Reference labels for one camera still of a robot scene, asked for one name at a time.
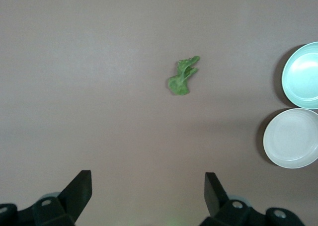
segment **silver bolt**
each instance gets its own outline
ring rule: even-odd
[[[51,200],[45,200],[41,203],[42,206],[49,205],[51,203]]]
[[[0,214],[2,214],[2,213],[4,213],[4,212],[6,212],[8,210],[8,208],[7,207],[3,207],[3,208],[1,208],[0,209]]]
[[[281,210],[275,210],[274,215],[282,219],[286,218],[286,214]]]
[[[234,208],[237,208],[237,209],[243,208],[242,203],[239,202],[239,201],[234,201],[234,202],[232,203],[232,205],[233,205]]]

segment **green leaf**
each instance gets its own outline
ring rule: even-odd
[[[189,93],[187,79],[198,71],[191,66],[199,61],[199,56],[187,60],[178,61],[177,75],[170,77],[168,81],[169,89],[176,95],[185,95]]]

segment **light blue bowl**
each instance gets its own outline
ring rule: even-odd
[[[318,42],[299,48],[285,64],[283,90],[301,108],[318,109]]]

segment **white bowl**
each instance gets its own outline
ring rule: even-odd
[[[268,124],[264,149],[275,164],[300,168],[318,159],[318,114],[295,108],[278,114]]]
[[[318,109],[318,42],[299,48],[282,73],[283,90],[301,108]]]

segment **teal plate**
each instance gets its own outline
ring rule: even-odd
[[[318,109],[318,42],[299,48],[282,74],[287,98],[301,108]]]

